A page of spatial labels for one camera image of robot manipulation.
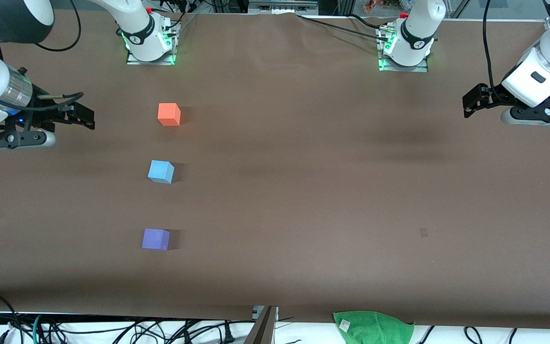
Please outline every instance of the blue cube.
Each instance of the blue cube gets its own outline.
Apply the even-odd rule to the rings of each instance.
[[[150,164],[148,178],[155,183],[170,184],[173,180],[174,166],[168,161],[153,160]]]
[[[169,248],[169,231],[164,229],[146,229],[144,231],[144,242],[141,248],[148,250],[163,250]]]

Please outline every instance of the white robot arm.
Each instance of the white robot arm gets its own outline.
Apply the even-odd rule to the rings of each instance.
[[[114,17],[127,48],[140,61],[153,61],[172,49],[170,19],[149,13],[141,0],[91,0]],[[39,43],[54,24],[50,0],[0,0],[0,42]],[[56,104],[53,97],[33,85],[0,60],[0,148],[52,146],[54,123],[81,124],[94,129],[94,113],[78,104],[78,92]],[[16,126],[24,127],[17,131]]]
[[[418,0],[408,18],[393,22],[395,37],[383,52],[398,65],[419,65],[430,54],[434,33],[446,13],[443,0]]]
[[[550,15],[550,0],[543,0]],[[550,126],[550,28],[522,55],[493,89],[479,84],[464,98],[465,117],[479,109],[512,106],[502,114],[507,124]]]

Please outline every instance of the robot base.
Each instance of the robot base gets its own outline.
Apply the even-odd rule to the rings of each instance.
[[[171,19],[164,17],[164,25],[170,25]],[[137,59],[131,52],[127,54],[127,65],[175,65],[175,57],[177,56],[177,45],[180,39],[181,22],[178,22],[167,31],[164,31],[164,35],[168,37],[164,38],[165,44],[171,46],[171,50],[164,53],[159,59],[154,61],[141,61]]]
[[[394,39],[396,39],[396,26],[395,22],[389,22],[388,24],[382,25],[379,29],[375,29],[377,37],[386,37],[388,41],[379,41],[377,40],[377,54],[379,57],[379,70],[390,70],[393,72],[428,72],[428,59],[424,59],[419,63],[419,65],[414,65],[412,67],[406,67],[404,65],[399,65],[395,63],[391,57],[384,53],[386,46],[391,44]]]

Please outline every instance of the purple cube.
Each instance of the purple cube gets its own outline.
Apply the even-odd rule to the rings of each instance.
[[[141,248],[147,248],[148,250],[168,250],[169,231],[164,229],[146,229]]]

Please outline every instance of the metal frame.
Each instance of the metal frame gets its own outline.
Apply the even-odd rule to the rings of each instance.
[[[265,306],[243,344],[272,344],[278,313],[277,306]]]

